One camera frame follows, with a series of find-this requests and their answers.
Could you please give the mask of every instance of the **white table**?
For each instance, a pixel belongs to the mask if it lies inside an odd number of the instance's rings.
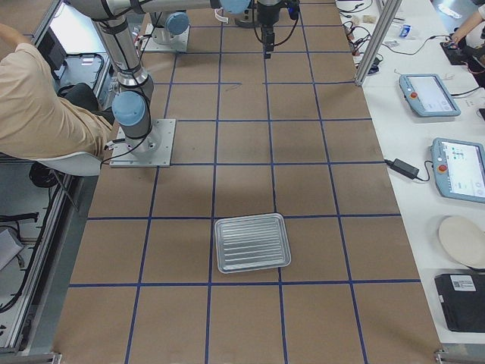
[[[348,8],[348,2],[337,2]],[[432,4],[425,0],[403,0],[406,23],[418,30],[417,39],[403,40],[393,48],[414,52],[429,36],[447,34]],[[377,13],[377,6],[357,13]],[[374,25],[363,24],[372,33]],[[365,32],[356,32],[362,36]],[[479,89],[456,99],[462,114],[455,118],[419,118],[409,108],[399,88],[401,74],[439,74],[451,93],[468,91],[477,86],[466,67],[452,66],[440,48],[443,38],[429,40],[418,54],[398,55],[381,47],[384,57],[380,72],[368,76],[363,84],[365,98],[374,122],[384,158],[399,158],[420,169],[426,177],[424,161],[430,159],[430,146],[436,137],[468,140],[485,144],[485,121],[477,114],[485,108],[485,90]],[[433,176],[428,183],[416,183],[389,169],[406,232],[415,257],[431,315],[440,341],[444,344],[485,344],[485,334],[456,333],[448,330],[441,309],[434,278],[442,273],[460,272],[465,266],[455,262],[441,247],[437,231],[441,221],[450,215],[469,218],[485,231],[485,205],[441,197]]]

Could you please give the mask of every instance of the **person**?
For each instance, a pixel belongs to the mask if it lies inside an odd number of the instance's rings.
[[[455,44],[459,44],[462,39],[464,39],[468,34],[480,32],[481,30],[478,29],[479,25],[485,20],[485,5],[481,5],[470,17],[465,20],[465,22],[457,29],[455,32],[451,35],[452,41]],[[475,44],[470,44],[468,42],[469,46],[478,46]]]
[[[452,44],[462,50],[466,65],[478,86],[485,87],[485,5],[481,5],[455,32]]]
[[[0,61],[0,152],[29,160],[82,151],[101,157],[114,120],[97,112],[90,87],[81,83],[58,96],[28,38],[0,24],[0,40],[14,50]]]

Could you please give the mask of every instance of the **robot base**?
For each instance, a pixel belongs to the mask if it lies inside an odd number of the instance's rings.
[[[128,153],[122,157],[117,157],[128,152],[127,144],[115,144],[109,165],[113,168],[137,168],[137,167],[170,167],[172,149],[174,147],[175,119],[155,119],[153,120],[153,132],[161,135],[160,146],[153,152],[146,152],[141,155]],[[117,139],[124,139],[124,132],[121,128],[118,131]]]
[[[147,24],[145,33],[150,34],[153,30],[153,25]],[[140,49],[145,49],[144,52],[159,52],[159,53],[175,53],[187,52],[187,44],[189,43],[190,27],[179,36],[174,36],[169,43],[158,44],[152,38],[144,39]]]

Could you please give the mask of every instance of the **aluminum tray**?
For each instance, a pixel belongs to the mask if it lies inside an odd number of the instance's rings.
[[[291,262],[283,216],[223,218],[214,225],[217,267],[222,273],[284,267]]]

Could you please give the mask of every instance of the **cardboard work surface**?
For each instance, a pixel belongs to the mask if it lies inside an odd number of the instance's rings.
[[[302,4],[264,60],[189,11],[143,55],[172,165],[99,177],[53,350],[65,363],[434,362],[440,348],[335,4]],[[281,13],[277,39],[291,29]],[[219,218],[279,212],[292,262],[223,275]]]

